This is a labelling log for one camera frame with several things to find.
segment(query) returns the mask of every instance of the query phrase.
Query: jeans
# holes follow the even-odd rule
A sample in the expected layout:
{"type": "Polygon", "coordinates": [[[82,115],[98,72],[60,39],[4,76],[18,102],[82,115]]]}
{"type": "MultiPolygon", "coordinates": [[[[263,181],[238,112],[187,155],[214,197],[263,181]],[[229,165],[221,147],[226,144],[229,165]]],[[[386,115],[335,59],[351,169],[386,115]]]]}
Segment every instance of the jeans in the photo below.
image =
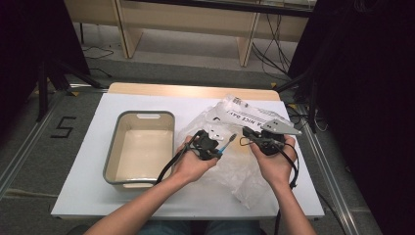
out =
{"type": "Polygon", "coordinates": [[[257,220],[208,221],[204,233],[195,233],[189,220],[149,220],[138,235],[259,235],[257,220]]]}

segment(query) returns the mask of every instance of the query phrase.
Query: white tabletop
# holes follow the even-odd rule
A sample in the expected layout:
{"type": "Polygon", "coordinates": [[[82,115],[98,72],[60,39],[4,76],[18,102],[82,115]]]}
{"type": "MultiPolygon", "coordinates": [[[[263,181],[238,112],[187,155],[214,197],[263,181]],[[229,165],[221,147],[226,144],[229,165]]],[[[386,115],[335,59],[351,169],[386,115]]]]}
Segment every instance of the white tabletop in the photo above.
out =
{"type": "MultiPolygon", "coordinates": [[[[143,189],[119,190],[103,177],[104,164],[114,134],[116,119],[124,111],[169,111],[175,116],[175,130],[184,128],[207,107],[220,99],[104,94],[52,215],[61,218],[103,216],[140,195],[143,189]]],[[[279,101],[246,100],[254,107],[274,111],[288,118],[279,101]]],[[[296,146],[300,175],[294,193],[308,217],[324,215],[299,145],[296,146]]],[[[272,191],[260,203],[247,209],[230,189],[213,181],[198,181],[170,197],[153,215],[154,219],[248,219],[275,216],[278,203],[272,191]]]]}

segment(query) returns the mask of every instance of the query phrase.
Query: beige tray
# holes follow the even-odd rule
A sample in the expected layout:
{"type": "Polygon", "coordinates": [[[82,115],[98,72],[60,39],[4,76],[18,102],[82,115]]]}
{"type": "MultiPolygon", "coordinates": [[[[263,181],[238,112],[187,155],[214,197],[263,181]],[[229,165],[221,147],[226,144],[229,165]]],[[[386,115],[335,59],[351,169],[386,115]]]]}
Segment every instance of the beige tray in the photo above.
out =
{"type": "Polygon", "coordinates": [[[116,187],[148,187],[171,160],[174,115],[165,111],[127,111],[116,122],[104,167],[105,180],[116,187]]]}

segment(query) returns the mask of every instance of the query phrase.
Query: floor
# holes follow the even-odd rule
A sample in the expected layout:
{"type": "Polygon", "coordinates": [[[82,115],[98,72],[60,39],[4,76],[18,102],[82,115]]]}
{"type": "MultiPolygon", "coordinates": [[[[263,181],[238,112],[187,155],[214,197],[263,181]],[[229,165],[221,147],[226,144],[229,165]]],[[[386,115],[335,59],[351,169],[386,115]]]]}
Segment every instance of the floor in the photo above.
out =
{"type": "MultiPolygon", "coordinates": [[[[80,27],[78,23],[75,23],[74,28],[80,38],[80,27]]],[[[158,64],[158,65],[167,65],[167,66],[183,66],[183,67],[193,67],[193,68],[203,68],[203,69],[216,69],[216,70],[227,70],[227,71],[245,71],[245,72],[264,72],[269,73],[269,77],[272,78],[270,80],[276,82],[284,82],[286,77],[281,75],[281,73],[268,66],[265,65],[260,58],[256,57],[254,53],[251,53],[250,60],[248,65],[243,68],[239,65],[239,55],[236,46],[235,38],[227,37],[227,36],[217,36],[217,35],[206,35],[206,34],[198,34],[198,33],[184,33],[184,32],[173,32],[173,31],[158,31],[158,30],[145,30],[143,37],[140,41],[140,44],[137,48],[137,51],[132,59],[125,59],[122,54],[122,48],[119,44],[119,36],[118,30],[116,27],[113,26],[103,26],[103,25],[94,25],[94,24],[84,24],[83,25],[83,38],[84,43],[82,44],[82,48],[84,50],[84,55],[91,61],[91,65],[95,59],[99,59],[101,61],[108,61],[108,62],[124,62],[124,63],[140,63],[140,64],[158,64]]],[[[268,40],[256,40],[255,45],[261,51],[266,51],[269,45],[268,40]]],[[[283,51],[285,55],[291,59],[294,55],[297,47],[297,43],[293,42],[281,42],[283,51]]],[[[275,43],[273,43],[267,53],[267,57],[269,57],[272,61],[276,62],[277,65],[283,66],[280,62],[280,58],[276,53],[277,48],[275,43]]],[[[100,68],[99,70],[92,70],[95,68],[91,68],[91,72],[93,74],[100,74],[103,75],[105,70],[100,68]]],[[[111,81],[116,81],[116,78],[109,78],[111,81]]],[[[268,80],[263,81],[264,86],[269,83],[271,87],[271,83],[268,80]]],[[[281,94],[282,99],[286,102],[294,102],[292,99],[292,95],[295,90],[289,90],[281,94]]],[[[35,100],[36,94],[29,100],[35,100]]],[[[99,97],[94,94],[88,94],[84,99],[96,99],[99,101],[99,97]]],[[[4,141],[2,143],[6,143],[2,145],[1,154],[2,156],[12,156],[15,152],[19,150],[21,144],[23,143],[22,139],[19,139],[20,133],[29,133],[33,126],[33,119],[36,115],[36,104],[33,102],[28,102],[27,109],[25,109],[19,120],[15,123],[14,129],[9,133],[9,140],[4,141]]],[[[299,123],[297,127],[302,127],[303,123],[299,123]]],[[[334,141],[333,136],[330,134],[330,128],[327,131],[324,131],[324,128],[327,127],[323,122],[321,126],[318,126],[318,138],[319,144],[317,148],[321,148],[324,150],[322,154],[324,160],[327,160],[328,167],[330,171],[334,173],[334,183],[335,186],[340,188],[340,192],[343,194],[340,196],[340,199],[346,202],[346,210],[352,215],[351,220],[347,220],[342,218],[343,222],[353,222],[355,224],[349,225],[356,230],[347,231],[346,234],[382,234],[379,230],[379,227],[376,224],[373,216],[370,213],[370,210],[364,203],[362,196],[359,194],[359,191],[354,184],[352,179],[352,175],[350,175],[346,171],[346,165],[341,158],[341,153],[337,149],[336,142],[334,141]]],[[[304,147],[304,152],[308,151],[312,153],[315,149],[310,144],[306,144],[307,138],[304,137],[302,146],[304,147]]],[[[3,159],[0,159],[0,163],[6,163],[3,159]]],[[[334,199],[338,199],[336,195],[333,195],[332,189],[333,186],[330,186],[330,178],[329,176],[324,173],[322,167],[324,167],[324,161],[318,161],[316,159],[310,159],[307,162],[308,169],[312,176],[313,182],[316,184],[316,188],[318,188],[323,195],[330,201],[329,204],[335,206],[337,202],[334,199]]],[[[3,171],[6,164],[0,165],[0,169],[3,171]]],[[[70,164],[66,165],[66,170],[70,170],[70,164]]],[[[37,211],[41,210],[44,213],[45,207],[53,207],[54,197],[56,197],[59,192],[51,192],[51,193],[43,193],[39,195],[30,195],[29,200],[21,200],[16,203],[16,199],[14,197],[20,197],[22,194],[17,192],[15,196],[11,195],[10,192],[5,197],[5,200],[2,200],[3,204],[0,204],[0,212],[3,212],[3,216],[0,213],[0,221],[7,221],[13,223],[13,226],[23,226],[23,221],[12,221],[11,219],[6,219],[7,212],[13,210],[21,213],[25,213],[26,209],[24,207],[28,207],[29,209],[33,208],[33,204],[36,204],[41,207],[35,207],[34,211],[31,213],[33,217],[37,216],[37,211]]],[[[313,226],[316,228],[319,234],[340,234],[342,233],[342,229],[338,222],[336,221],[335,217],[333,216],[333,212],[330,211],[329,207],[324,204],[322,201],[322,205],[326,210],[326,216],[317,220],[312,221],[313,226]]],[[[342,208],[333,208],[334,212],[341,212],[342,208]]],[[[95,220],[87,220],[84,223],[93,223],[95,220]]],[[[77,224],[76,221],[72,221],[69,224],[62,222],[66,228],[70,228],[77,224]]],[[[261,222],[262,228],[268,233],[272,233],[272,226],[273,220],[264,220],[261,222]]],[[[2,228],[4,230],[7,229],[7,226],[0,226],[0,233],[2,232],[2,228]]],[[[13,234],[25,234],[25,232],[30,231],[29,229],[12,229],[13,231],[22,231],[22,233],[13,233],[13,234]]],[[[282,227],[282,234],[285,234],[284,227],[282,227]]]]}

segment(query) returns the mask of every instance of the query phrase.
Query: plastic bag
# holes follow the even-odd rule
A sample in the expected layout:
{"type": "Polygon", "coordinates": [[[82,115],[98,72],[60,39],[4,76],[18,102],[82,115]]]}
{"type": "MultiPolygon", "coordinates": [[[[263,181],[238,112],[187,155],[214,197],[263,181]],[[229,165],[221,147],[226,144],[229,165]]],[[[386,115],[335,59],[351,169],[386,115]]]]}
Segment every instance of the plastic bag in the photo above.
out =
{"type": "Polygon", "coordinates": [[[250,209],[270,190],[270,186],[263,179],[250,147],[241,143],[242,127],[260,131],[261,125],[276,118],[293,126],[290,121],[274,112],[252,107],[241,99],[228,95],[180,130],[175,145],[179,146],[187,135],[194,135],[198,130],[204,129],[210,139],[219,142],[217,149],[220,149],[233,134],[237,134],[217,165],[208,170],[200,180],[214,180],[229,187],[232,194],[250,209]]]}

